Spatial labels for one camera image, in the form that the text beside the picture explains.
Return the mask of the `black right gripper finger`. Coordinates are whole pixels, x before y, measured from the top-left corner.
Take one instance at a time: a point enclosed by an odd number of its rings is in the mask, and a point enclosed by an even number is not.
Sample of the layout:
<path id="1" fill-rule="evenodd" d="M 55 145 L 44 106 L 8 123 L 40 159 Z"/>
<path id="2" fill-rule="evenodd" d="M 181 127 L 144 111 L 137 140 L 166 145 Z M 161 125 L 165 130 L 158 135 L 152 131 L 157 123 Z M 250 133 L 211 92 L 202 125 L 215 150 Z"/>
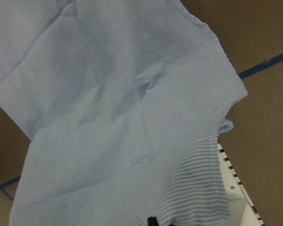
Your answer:
<path id="1" fill-rule="evenodd" d="M 149 217 L 147 219 L 148 226 L 158 226 L 158 220 L 156 217 Z"/>

